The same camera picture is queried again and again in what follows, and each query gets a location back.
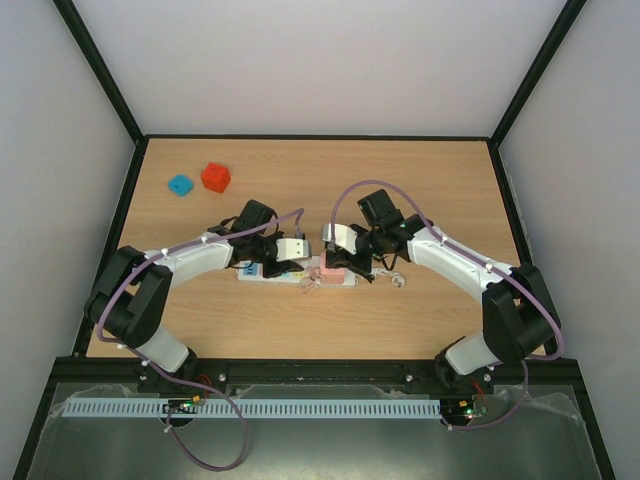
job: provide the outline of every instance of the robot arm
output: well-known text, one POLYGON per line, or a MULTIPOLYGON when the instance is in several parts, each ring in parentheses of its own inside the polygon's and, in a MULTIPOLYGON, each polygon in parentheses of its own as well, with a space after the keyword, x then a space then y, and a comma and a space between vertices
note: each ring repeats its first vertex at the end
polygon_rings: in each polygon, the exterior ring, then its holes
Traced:
POLYGON ((304 238, 283 238, 280 231, 263 236, 264 230, 238 236, 263 225, 274 215, 266 205, 250 200, 230 229, 223 221, 184 244, 184 248, 147 252, 129 246, 119 249, 96 282, 85 305, 85 315, 98 323, 107 303, 132 271, 146 260, 159 257, 134 279, 132 284, 137 290, 125 291, 118 298, 108 313, 104 329, 120 344, 138 350, 164 370, 189 378, 196 361, 195 353, 161 326, 169 290, 203 273, 222 270, 244 260, 262 263, 263 274, 269 277, 302 270, 294 260, 310 256, 309 243, 304 238), (236 238, 217 240, 230 234, 236 238))
POLYGON ((428 267, 465 290, 482 305, 483 329, 446 347, 436 356, 436 373, 448 387, 474 371, 497 363, 518 364, 553 337, 548 321, 521 297, 496 270, 509 272, 551 314, 557 314, 540 271, 496 262, 447 237, 437 226, 417 216, 405 219, 384 190, 358 201, 371 229, 359 225, 323 227, 327 267, 348 268, 369 281, 372 260, 393 255, 428 267))

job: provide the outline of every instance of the black frame edge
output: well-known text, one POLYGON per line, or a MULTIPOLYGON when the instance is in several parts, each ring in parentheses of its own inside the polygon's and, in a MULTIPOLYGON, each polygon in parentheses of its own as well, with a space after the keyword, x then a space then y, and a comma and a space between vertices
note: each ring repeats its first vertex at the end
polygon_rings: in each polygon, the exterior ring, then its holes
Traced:
MULTIPOLYGON (((135 191, 136 184, 138 182, 138 176, 140 175, 140 169, 142 168, 142 162, 144 161, 144 155, 147 151, 147 145, 149 139, 143 137, 140 142, 136 144, 136 148, 131 157, 131 163, 129 164, 129 170, 124 180, 122 192, 118 199, 116 211, 111 221, 111 227, 109 227, 109 233, 102 250, 102 256, 100 257, 100 263, 98 264, 98 270, 94 279, 94 284, 102 274, 109 259, 118 249, 118 243, 122 235, 122 229, 124 228, 127 214, 129 213, 129 206, 131 205, 131 199, 133 198, 133 192, 135 191)), ((91 342, 91 334, 93 333, 93 322, 87 317, 83 317, 80 322, 80 328, 76 335, 76 340, 73 344, 73 355, 76 357, 85 356, 89 349, 89 343, 91 342)))
POLYGON ((378 140, 414 142, 486 142, 482 136, 428 136, 428 135, 280 135, 261 133, 221 134, 149 134, 148 138, 170 138, 183 140, 378 140))
POLYGON ((31 423, 31 428, 29 429, 29 433, 27 434, 27 439, 25 440, 24 447, 22 448, 22 454, 20 455, 18 465, 16 466, 15 472, 13 474, 13 480, 24 480, 29 475, 31 463, 33 462, 33 457, 36 454, 38 442, 40 441, 40 434, 42 432, 42 429, 44 428, 45 422, 47 421, 49 409, 51 408, 51 403, 53 402, 54 393, 55 387, 47 387, 42 394, 42 398, 40 399, 40 403, 38 404, 33 422, 31 423))
POLYGON ((53 3, 60 12, 60 16, 67 24, 71 35, 75 39, 78 47, 87 59, 89 66, 93 70, 96 78, 102 85, 102 89, 111 101, 113 108, 120 117, 124 128, 129 133, 131 140, 138 143, 142 140, 142 130, 138 126, 136 119, 133 117, 127 102, 125 101, 118 85, 116 85, 107 64, 105 63, 98 47, 96 46, 91 34, 80 17, 80 13, 76 9, 72 0, 53 0, 53 3))
POLYGON ((487 148, 489 149, 491 164, 493 165, 493 171, 495 172, 496 180, 498 181, 498 188, 500 189, 500 195, 502 196, 502 203, 504 203, 504 209, 507 213, 509 227, 511 227, 511 235, 513 235, 513 242, 515 243, 516 251, 518 252, 518 258, 521 263, 533 263, 529 242, 524 233, 524 227, 520 220, 520 214, 518 213, 515 199, 513 198, 511 184, 509 183, 509 177, 507 177, 507 172, 504 168, 504 163, 502 162, 498 145, 489 141, 487 142, 487 148))
POLYGON ((491 136, 492 143, 500 146, 504 141, 507 133, 509 133, 509 130, 518 118, 520 111, 562 44, 564 37, 571 29, 573 22, 578 18, 585 3, 587 3, 587 0, 567 0, 565 3, 542 47, 540 47, 538 54, 520 83, 518 90, 516 90, 507 110, 504 112, 502 119, 493 132, 491 136))

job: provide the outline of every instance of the wooden table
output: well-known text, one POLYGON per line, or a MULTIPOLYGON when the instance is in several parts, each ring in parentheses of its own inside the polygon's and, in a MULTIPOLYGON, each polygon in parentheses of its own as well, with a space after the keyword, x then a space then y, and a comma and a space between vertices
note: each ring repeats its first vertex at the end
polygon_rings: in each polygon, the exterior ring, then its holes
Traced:
MULTIPOLYGON (((337 197, 364 179, 407 191, 450 237, 492 258, 518 262, 484 142, 351 140, 152 139, 124 226, 121 245, 140 250, 182 243, 237 215, 253 198, 283 215, 306 212, 302 229, 313 252, 337 197), (229 167, 224 194, 206 190, 208 162, 229 167), (186 197, 167 182, 194 180, 186 197)), ((356 200, 343 203, 338 222, 366 225, 356 200)), ((390 192, 405 216, 408 204, 390 192)), ((282 226, 293 233, 293 224, 282 226)), ((240 283, 236 271, 211 272, 172 291, 163 325, 200 357, 291 359, 426 359, 481 328, 481 309, 465 292, 424 267, 402 261, 403 288, 381 277, 355 289, 240 283)), ((88 356, 126 355, 93 338, 88 356)))

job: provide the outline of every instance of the power strip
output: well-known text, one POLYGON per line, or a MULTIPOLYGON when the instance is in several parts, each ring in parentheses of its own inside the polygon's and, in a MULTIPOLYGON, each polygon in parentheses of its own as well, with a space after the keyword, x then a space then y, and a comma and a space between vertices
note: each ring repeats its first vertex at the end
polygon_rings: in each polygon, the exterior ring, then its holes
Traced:
MULTIPOLYGON (((254 282, 254 283, 272 283, 280 285, 300 285, 303 278, 306 278, 310 274, 311 268, 317 268, 320 266, 320 257, 314 255, 309 260, 302 260, 297 262, 304 270, 301 272, 287 272, 279 277, 264 278, 262 276, 262 264, 251 262, 240 262, 238 264, 238 280, 241 282, 254 282)), ((318 282, 317 285, 322 288, 353 288, 358 284, 356 274, 350 270, 345 271, 344 282, 339 284, 327 285, 322 282, 318 282)))

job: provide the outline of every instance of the purple cable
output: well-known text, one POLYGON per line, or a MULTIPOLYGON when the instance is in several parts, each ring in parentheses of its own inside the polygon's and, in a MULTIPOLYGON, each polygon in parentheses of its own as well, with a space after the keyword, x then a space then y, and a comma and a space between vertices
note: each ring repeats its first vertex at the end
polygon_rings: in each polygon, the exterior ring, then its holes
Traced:
POLYGON ((449 422, 447 422, 444 417, 442 417, 442 423, 444 423, 447 426, 447 428, 449 428, 450 430, 457 431, 457 432, 466 432, 469 430, 481 430, 483 428, 495 427, 496 425, 499 425, 502 422, 504 422, 507 418, 513 415, 516 412, 516 410, 518 410, 518 408, 520 408, 520 405, 522 405, 522 402, 527 396, 527 387, 529 385, 529 369, 527 368, 527 363, 524 360, 522 361, 522 369, 524 370, 524 380, 522 380, 522 393, 520 394, 520 397, 518 397, 518 400, 516 401, 516 403, 513 404, 513 407, 511 407, 511 409, 507 413, 505 413, 503 416, 489 423, 483 423, 482 425, 466 425, 466 426, 450 425, 449 422))
POLYGON ((238 465, 240 465, 240 463, 242 463, 242 461, 244 460, 244 456, 247 453, 247 448, 249 447, 249 424, 247 422, 247 419, 244 418, 244 416, 242 415, 242 412, 240 411, 240 408, 238 407, 238 405, 233 400, 231 400, 231 398, 229 398, 228 395, 222 393, 220 390, 217 390, 217 389, 215 389, 213 387, 210 387, 208 385, 203 385, 203 384, 196 383, 196 382, 189 382, 187 380, 180 380, 179 378, 174 378, 171 375, 169 375, 167 372, 165 372, 161 367, 159 367, 158 365, 156 365, 153 362, 150 362, 149 365, 156 372, 158 372, 158 374, 160 376, 164 377, 165 379, 169 380, 170 382, 178 383, 180 385, 185 385, 187 387, 201 388, 201 389, 207 390, 208 392, 211 392, 214 395, 222 398, 229 405, 231 405, 231 408, 233 408, 233 411, 236 412, 236 415, 238 416, 238 419, 242 423, 242 448, 240 449, 240 453, 238 454, 236 459, 233 462, 231 462, 229 465, 225 465, 223 467, 218 467, 218 466, 211 465, 209 463, 203 462, 202 460, 197 458, 193 453, 191 453, 191 451, 182 442, 182 439, 178 436, 178 434, 175 432, 175 430, 173 428, 171 428, 171 415, 173 415, 174 409, 170 410, 169 413, 167 414, 167 418, 165 420, 165 425, 167 426, 167 428, 170 428, 170 432, 173 435, 173 438, 175 438, 176 442, 178 442, 178 446, 180 447, 182 452, 187 456, 187 458, 189 460, 191 460, 193 463, 195 463, 196 465, 198 465, 199 467, 204 468, 205 470, 209 470, 211 472, 224 472, 226 470, 232 470, 232 469, 236 468, 238 465))
MULTIPOLYGON (((347 188, 344 192, 342 192, 342 195, 340 195, 340 197, 336 201, 336 204, 333 206, 333 211, 331 212, 331 241, 329 242, 329 249, 335 248, 336 216, 338 214, 338 208, 340 207, 340 204, 342 203, 342 201, 345 199, 345 197, 349 193, 351 193, 356 188, 362 187, 364 185, 380 185, 380 186, 383 186, 383 187, 386 187, 386 188, 390 188, 394 192, 398 193, 399 195, 402 196, 402 198, 404 198, 409 203, 409 205, 411 205, 413 207, 413 209, 416 211, 416 213, 420 217, 420 220, 422 220, 422 222, 424 223, 425 227, 427 227, 427 230, 429 230, 429 232, 436 238, 436 240, 438 240, 442 244, 446 243, 447 247, 449 247, 451 250, 453 250, 454 252, 462 255, 463 257, 465 257, 466 259, 472 261, 476 265, 478 265, 478 266, 480 266, 482 268, 485 268, 487 266, 487 262, 486 261, 484 261, 481 258, 473 255, 472 253, 467 252, 466 250, 458 247, 457 245, 455 245, 455 244, 453 244, 451 242, 447 242, 446 239, 443 239, 442 235, 440 235, 436 231, 436 229, 431 226, 431 224, 427 220, 427 217, 425 217, 424 213, 422 213, 422 210, 420 210, 420 207, 418 206, 418 204, 404 190, 402 190, 401 188, 396 187, 395 185, 392 185, 390 183, 383 182, 383 181, 380 181, 380 180, 363 180, 362 182, 354 183, 349 188, 347 188)), ((502 277, 504 280, 509 282, 524 297, 526 297, 527 300, 529 300, 531 302, 531 304, 534 307, 536 307, 536 309, 542 314, 542 316, 547 321, 547 323, 549 323, 549 326, 551 327, 551 330, 553 330, 553 334, 555 335, 556 341, 558 342, 558 348, 555 351, 555 353, 552 353, 551 355, 535 355, 535 354, 531 354, 531 355, 529 355, 528 358, 535 359, 535 360, 546 360, 546 361, 551 361, 551 360, 555 360, 557 358, 560 358, 562 356, 562 353, 564 352, 564 338, 562 336, 562 332, 558 328, 558 325, 556 324, 556 322, 553 319, 553 317, 551 316, 551 314, 547 311, 547 309, 544 308, 544 306, 538 301, 537 298, 535 298, 531 294, 531 292, 529 292, 529 290, 524 288, 524 286, 520 282, 518 282, 517 280, 512 278, 508 273, 503 272, 503 271, 501 271, 500 269, 498 269, 498 268, 496 268, 494 266, 492 266, 490 271, 494 272, 496 275, 498 275, 499 277, 502 277)))
MULTIPOLYGON (((240 238, 240 237, 246 237, 247 235, 252 235, 256 232, 259 232, 260 230, 264 230, 265 228, 268 228, 272 225, 275 225, 277 223, 281 223, 284 220, 288 220, 289 218, 293 217, 294 215, 296 215, 296 220, 295 220, 295 228, 296 228, 296 235, 300 235, 300 217, 302 217, 302 214, 304 213, 304 208, 299 208, 297 210, 294 210, 293 212, 289 212, 286 215, 276 218, 274 220, 271 220, 270 222, 267 222, 263 225, 260 225, 258 227, 255 228, 250 228, 249 230, 244 230, 242 232, 237 232, 237 233, 230 233, 229 235, 224 235, 222 237, 215 237, 209 241, 207 241, 207 245, 213 244, 213 243, 219 243, 222 242, 224 240, 231 240, 232 238, 240 238)), ((196 238, 195 240, 189 240, 188 242, 185 243, 181 243, 180 245, 176 245, 174 247, 171 247, 168 249, 167 251, 167 255, 170 255, 172 253, 176 253, 180 250, 183 250, 185 248, 189 248, 189 247, 195 247, 197 245, 202 245, 202 240, 200 238, 196 238)), ((129 274, 129 276, 127 278, 124 279, 124 281, 122 282, 122 284, 116 289, 116 291, 114 292, 113 296, 109 299, 109 301, 107 302, 107 305, 105 306, 102 315, 100 315, 100 319, 98 320, 98 329, 96 332, 96 335, 98 336, 98 339, 100 339, 103 342, 107 342, 107 343, 118 343, 119 340, 115 339, 115 338, 107 338, 104 336, 104 324, 107 321, 107 318, 109 317, 109 314, 111 313, 111 310, 113 310, 114 305, 116 304, 116 302, 120 299, 120 297, 122 296, 122 294, 124 293, 124 291, 127 289, 127 287, 131 284, 131 282, 133 282, 135 280, 135 278, 140 275, 140 273, 142 271, 144 271, 145 268, 147 268, 149 265, 151 265, 152 263, 160 260, 161 258, 164 257, 163 253, 159 253, 157 255, 154 255, 153 257, 150 257, 148 259, 146 259, 144 262, 142 262, 140 264, 140 266, 136 267, 133 269, 133 271, 129 274)))
MULTIPOLYGON (((239 238, 239 237, 244 237, 247 235, 252 235, 256 232, 259 232, 260 230, 269 228, 272 225, 275 225, 277 223, 283 222, 284 220, 288 220, 289 218, 293 217, 294 215, 296 215, 296 220, 295 220, 295 229, 296 229, 296 235, 300 235, 300 218, 302 217, 302 214, 304 213, 304 208, 299 208, 297 210, 294 210, 293 212, 287 213, 286 215, 276 218, 274 220, 271 220, 270 222, 267 222, 263 225, 260 225, 259 227, 255 227, 255 228, 251 228, 249 230, 245 230, 242 232, 238 232, 238 233, 231 233, 229 235, 224 235, 222 237, 215 237, 214 239, 211 239, 209 241, 206 242, 206 244, 214 244, 214 243, 218 243, 218 242, 222 242, 224 240, 230 240, 232 238, 239 238)), ((194 247, 196 245, 201 245, 203 242, 200 238, 195 239, 195 240, 190 240, 186 243, 182 243, 180 245, 176 245, 175 247, 171 247, 170 249, 168 249, 167 251, 167 255, 171 254, 171 253, 175 253, 178 252, 182 249, 185 248, 189 248, 189 247, 194 247)), ((113 309, 113 306, 116 304, 116 302, 118 301, 118 299, 122 296, 122 294, 124 293, 124 291, 126 290, 127 286, 129 284, 131 284, 132 281, 135 280, 135 278, 145 269, 147 268, 149 265, 151 265, 153 262, 160 260, 161 258, 164 257, 164 253, 159 253, 158 255, 154 255, 148 259, 146 259, 144 262, 142 262, 138 267, 136 267, 131 274, 129 274, 129 276, 127 276, 127 278, 125 278, 125 280, 122 282, 122 284, 116 289, 115 293, 113 294, 113 296, 109 299, 109 301, 107 302, 107 305, 105 306, 104 311, 102 312, 102 315, 100 316, 100 320, 98 321, 98 330, 96 332, 98 338, 100 340, 102 340, 103 342, 107 342, 107 343, 117 343, 119 342, 119 340, 117 339, 112 339, 112 338, 107 338, 104 336, 103 334, 103 330, 104 330, 104 324, 107 321, 107 318, 109 317, 109 314, 111 313, 111 310, 113 309)), ((173 435, 173 438, 176 440, 176 442, 178 442, 178 446, 180 447, 180 449, 182 450, 182 452, 186 455, 186 457, 191 460, 193 463, 195 463, 196 465, 198 465, 199 467, 205 469, 205 470, 209 470, 212 472, 224 472, 227 470, 231 470, 235 467, 237 467, 238 465, 240 465, 240 463, 242 463, 242 461, 244 460, 244 456, 247 453, 247 448, 249 446, 249 424, 247 423, 247 419, 244 418, 244 416, 242 415, 242 412, 240 411, 240 408, 238 407, 238 405, 236 405, 236 403, 231 400, 231 398, 222 393, 220 390, 217 390, 213 387, 210 387, 209 385, 204 385, 201 383, 196 383, 196 382, 190 382, 188 380, 182 380, 179 378, 175 378, 172 377, 171 375, 169 375, 167 372, 165 372, 159 365, 157 365, 154 362, 151 362, 146 356, 144 356, 143 354, 141 354, 140 352, 138 352, 137 350, 133 349, 133 348, 128 348, 128 350, 135 354, 136 356, 138 356, 139 358, 141 358, 144 361, 148 361, 149 365, 151 366, 151 368, 153 368, 156 372, 158 372, 158 374, 160 376, 162 376, 163 378, 165 378, 166 380, 179 384, 179 385, 185 385, 188 387, 194 387, 194 388, 198 388, 198 389, 203 389, 206 390, 208 392, 213 393, 214 395, 222 398, 223 400, 227 401, 227 403, 229 403, 229 405, 231 405, 231 408, 233 408, 234 412, 236 413, 236 415, 238 416, 238 419, 240 420, 240 422, 242 423, 242 448, 240 449, 240 453, 238 454, 238 457, 231 462, 229 465, 225 465, 223 467, 217 467, 215 465, 210 465, 206 462, 203 462, 202 460, 200 460, 199 458, 197 458, 193 453, 191 453, 191 451, 187 448, 187 446, 182 442, 182 440, 180 439, 180 437, 178 436, 178 434, 171 429, 171 434, 173 435)), ((174 410, 170 410, 169 413, 167 414, 167 418, 165 421, 165 424, 167 425, 167 427, 171 427, 171 415, 173 414, 174 410)))

